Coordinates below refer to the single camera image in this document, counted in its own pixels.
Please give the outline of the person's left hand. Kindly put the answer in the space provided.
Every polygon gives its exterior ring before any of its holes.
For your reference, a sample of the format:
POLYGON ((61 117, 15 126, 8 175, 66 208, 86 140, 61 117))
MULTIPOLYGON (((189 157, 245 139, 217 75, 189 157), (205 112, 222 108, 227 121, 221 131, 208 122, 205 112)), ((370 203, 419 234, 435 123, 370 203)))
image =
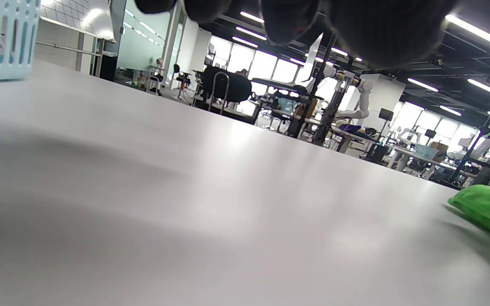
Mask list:
POLYGON ((259 0, 270 41, 285 46, 331 37, 375 68, 420 60, 443 39, 459 0, 259 0))

